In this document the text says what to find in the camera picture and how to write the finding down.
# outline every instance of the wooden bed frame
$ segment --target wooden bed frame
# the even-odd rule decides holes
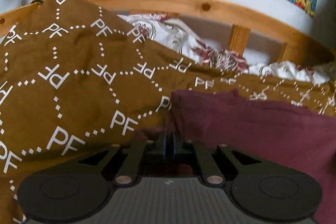
[[[315,65],[316,61],[320,64],[334,60],[332,51],[293,27],[265,14],[222,0],[87,1],[108,10],[129,10],[131,14],[170,13],[175,16],[181,14],[232,23],[228,46],[230,50],[240,54],[244,52],[250,31],[255,30],[283,42],[278,59],[274,61],[288,60],[300,65]],[[0,15],[0,37],[8,34],[14,24],[24,20],[41,5],[41,3],[33,3]]]

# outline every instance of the copper rivet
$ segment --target copper rivet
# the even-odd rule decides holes
[[[119,176],[115,179],[115,181],[119,184],[129,184],[132,182],[132,178],[129,176]]]
[[[209,11],[210,8],[211,8],[211,5],[210,5],[210,4],[208,4],[208,3],[204,3],[204,4],[202,4],[202,10],[203,10],[203,11]]]
[[[211,184],[220,184],[223,182],[223,178],[220,176],[209,176],[207,181]]]

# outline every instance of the wood knot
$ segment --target wood knot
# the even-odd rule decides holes
[[[211,5],[209,3],[202,4],[202,10],[203,11],[209,11],[211,8]]]

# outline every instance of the maroon cloth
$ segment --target maroon cloth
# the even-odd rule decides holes
[[[183,139],[208,148],[226,143],[312,176],[323,190],[315,219],[335,223],[335,118],[286,102],[249,101],[235,91],[213,95],[187,90],[172,92],[171,115],[167,127],[175,127]]]

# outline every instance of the circular pad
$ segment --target circular pad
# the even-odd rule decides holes
[[[231,193],[238,205],[265,220],[294,221],[316,211],[321,198],[320,185],[306,174],[238,175]]]
[[[18,189],[22,211],[31,218],[74,221],[93,214],[109,194],[99,174],[33,174]]]

